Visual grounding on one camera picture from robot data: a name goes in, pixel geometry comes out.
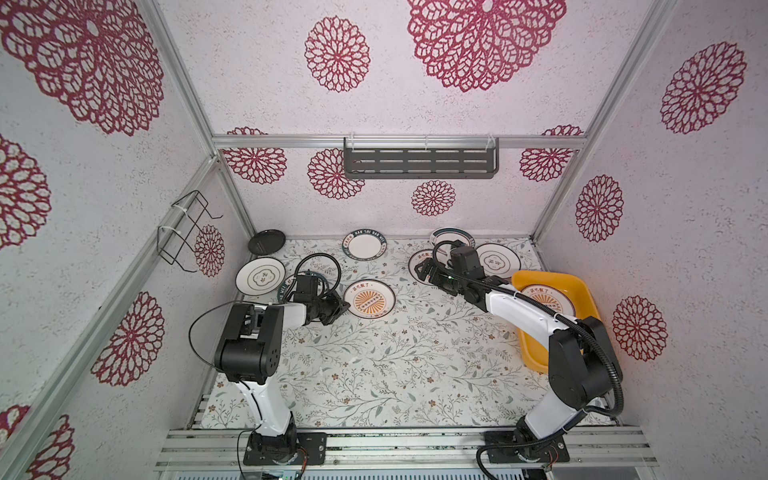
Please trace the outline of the orange sunburst plate front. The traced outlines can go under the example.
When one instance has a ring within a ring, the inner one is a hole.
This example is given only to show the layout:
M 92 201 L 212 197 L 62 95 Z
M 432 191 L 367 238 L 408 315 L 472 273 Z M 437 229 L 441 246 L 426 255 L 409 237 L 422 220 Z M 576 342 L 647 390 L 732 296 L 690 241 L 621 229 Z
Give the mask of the orange sunburst plate front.
M 572 301 L 561 291 L 541 284 L 528 285 L 521 289 L 521 293 L 532 298 L 538 303 L 547 306 L 557 313 L 574 316 L 576 313 Z

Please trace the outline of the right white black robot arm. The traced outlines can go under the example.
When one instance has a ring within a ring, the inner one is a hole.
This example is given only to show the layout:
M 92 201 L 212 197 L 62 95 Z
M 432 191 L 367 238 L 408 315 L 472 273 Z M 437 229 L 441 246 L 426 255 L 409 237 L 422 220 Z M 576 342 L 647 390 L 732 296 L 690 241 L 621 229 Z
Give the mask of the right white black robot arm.
M 554 311 L 495 276 L 457 273 L 435 259 L 415 267 L 419 279 L 460 296 L 534 338 L 548 354 L 549 390 L 515 429 L 521 447 L 552 441 L 596 414 L 623 413 L 623 372 L 601 320 Z

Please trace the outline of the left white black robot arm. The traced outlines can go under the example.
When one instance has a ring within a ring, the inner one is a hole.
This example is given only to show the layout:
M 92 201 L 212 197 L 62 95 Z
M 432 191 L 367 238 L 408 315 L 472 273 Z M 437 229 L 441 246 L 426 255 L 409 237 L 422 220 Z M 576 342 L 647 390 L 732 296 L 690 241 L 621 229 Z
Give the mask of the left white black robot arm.
M 236 384 L 255 415 L 250 434 L 254 449 L 274 456 L 292 455 L 299 446 L 292 411 L 272 380 L 278 370 L 283 334 L 318 321 L 334 323 L 350 308 L 337 292 L 300 302 L 236 302 L 230 308 L 213 365 Z

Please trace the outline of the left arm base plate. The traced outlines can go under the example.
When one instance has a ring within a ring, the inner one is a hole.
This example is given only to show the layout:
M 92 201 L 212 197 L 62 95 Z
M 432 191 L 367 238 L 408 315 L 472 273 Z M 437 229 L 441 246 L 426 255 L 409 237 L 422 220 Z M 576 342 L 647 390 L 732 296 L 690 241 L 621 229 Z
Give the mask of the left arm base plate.
M 249 436 L 243 454 L 245 466 L 295 465 L 301 467 L 325 463 L 328 435 L 321 433 L 286 433 L 270 437 L 258 433 Z

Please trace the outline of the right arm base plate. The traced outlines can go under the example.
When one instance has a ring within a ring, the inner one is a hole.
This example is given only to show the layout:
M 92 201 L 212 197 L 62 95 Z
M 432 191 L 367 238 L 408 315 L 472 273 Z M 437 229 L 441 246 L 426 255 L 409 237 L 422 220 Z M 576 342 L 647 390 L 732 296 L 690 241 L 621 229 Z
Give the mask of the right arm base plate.
M 566 463 L 571 460 L 563 436 L 534 440 L 512 431 L 484 433 L 485 454 L 491 464 Z

